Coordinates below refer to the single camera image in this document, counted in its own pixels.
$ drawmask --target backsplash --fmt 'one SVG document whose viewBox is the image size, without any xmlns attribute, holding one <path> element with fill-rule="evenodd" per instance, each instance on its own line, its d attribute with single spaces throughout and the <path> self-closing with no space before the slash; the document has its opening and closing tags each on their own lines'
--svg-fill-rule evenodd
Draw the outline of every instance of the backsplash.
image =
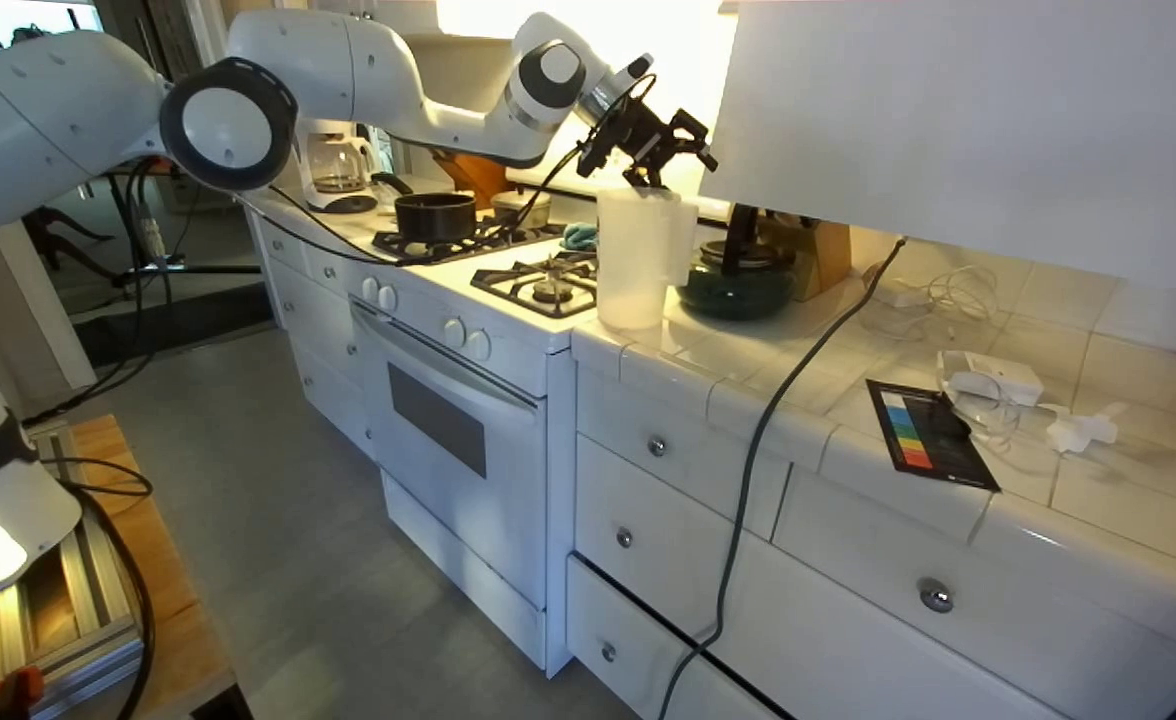
<svg viewBox="0 0 1176 720">
<path fill-rule="evenodd" d="M 855 266 L 873 266 L 887 247 L 887 230 L 850 228 Z M 899 291 L 955 291 L 970 302 L 986 302 L 990 313 L 1054 318 L 1066 326 L 1086 326 L 1176 352 L 1172 287 L 1144 287 L 1115 274 L 962 252 L 928 241 L 916 241 L 916 252 L 899 257 L 896 284 Z"/>
</svg>

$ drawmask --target oven window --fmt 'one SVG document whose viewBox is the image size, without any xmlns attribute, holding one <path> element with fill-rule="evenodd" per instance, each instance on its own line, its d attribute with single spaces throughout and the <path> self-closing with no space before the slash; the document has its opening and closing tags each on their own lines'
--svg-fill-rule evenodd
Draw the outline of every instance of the oven window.
<svg viewBox="0 0 1176 720">
<path fill-rule="evenodd" d="M 413 379 L 397 362 L 387 362 L 391 406 L 424 434 L 432 434 L 445 452 L 484 475 L 484 427 L 476 414 L 459 411 L 450 401 L 436 397 L 426 385 Z"/>
</svg>

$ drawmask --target kitchen counter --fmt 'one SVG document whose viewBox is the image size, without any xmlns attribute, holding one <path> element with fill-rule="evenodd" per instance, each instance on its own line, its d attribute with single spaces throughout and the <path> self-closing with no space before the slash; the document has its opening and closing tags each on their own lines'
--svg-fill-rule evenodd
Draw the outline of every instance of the kitchen counter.
<svg viewBox="0 0 1176 720">
<path fill-rule="evenodd" d="M 761 448 L 795 468 L 769 538 L 795 556 L 832 543 L 832 536 L 800 526 L 795 517 L 823 513 L 823 492 L 838 488 L 883 521 L 923 526 L 940 548 L 962 548 L 1176 644 L 1176 352 L 983 298 L 923 302 L 899 265 L 878 295 L 800 373 L 762 427 Z M 749 441 L 775 385 L 855 302 L 859 287 L 850 280 L 761 324 L 687 314 L 669 291 L 658 326 L 611 331 L 586 314 L 572 331 L 572 352 L 578 367 L 618 391 Z M 1001 448 L 981 442 L 1001 492 L 909 475 L 887 457 L 864 379 L 934 386 L 940 346 L 1012 356 L 1044 379 L 1041 406 L 1029 406 Z M 1046 448 L 1046 421 L 1108 405 L 1121 405 L 1115 442 L 1090 442 L 1074 457 Z M 878 602 L 883 580 L 877 573 L 837 573 L 837 580 Z"/>
</svg>

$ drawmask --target oven handle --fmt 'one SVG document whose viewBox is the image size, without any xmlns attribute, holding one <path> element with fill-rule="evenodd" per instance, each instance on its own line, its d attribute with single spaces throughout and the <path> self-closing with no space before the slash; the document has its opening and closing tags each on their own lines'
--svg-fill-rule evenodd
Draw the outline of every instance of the oven handle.
<svg viewBox="0 0 1176 720">
<path fill-rule="evenodd" d="M 473 373 L 459 358 L 446 358 L 439 346 L 432 346 L 426 339 L 397 326 L 384 314 L 361 313 L 361 324 L 375 331 L 375 339 L 384 339 L 384 346 L 398 358 L 404 373 L 418 376 L 426 373 L 426 385 L 445 385 L 450 397 L 484 397 L 484 401 L 499 401 L 513 411 L 532 414 L 535 411 L 535 397 L 525 397 L 506 385 L 495 385 L 480 373 Z"/>
</svg>

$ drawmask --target oven door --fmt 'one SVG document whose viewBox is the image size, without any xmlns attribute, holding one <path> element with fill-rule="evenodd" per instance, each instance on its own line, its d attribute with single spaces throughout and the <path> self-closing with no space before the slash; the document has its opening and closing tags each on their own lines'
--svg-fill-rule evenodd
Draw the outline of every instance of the oven door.
<svg viewBox="0 0 1176 720">
<path fill-rule="evenodd" d="M 381 471 L 544 608 L 547 405 L 361 313 Z"/>
</svg>

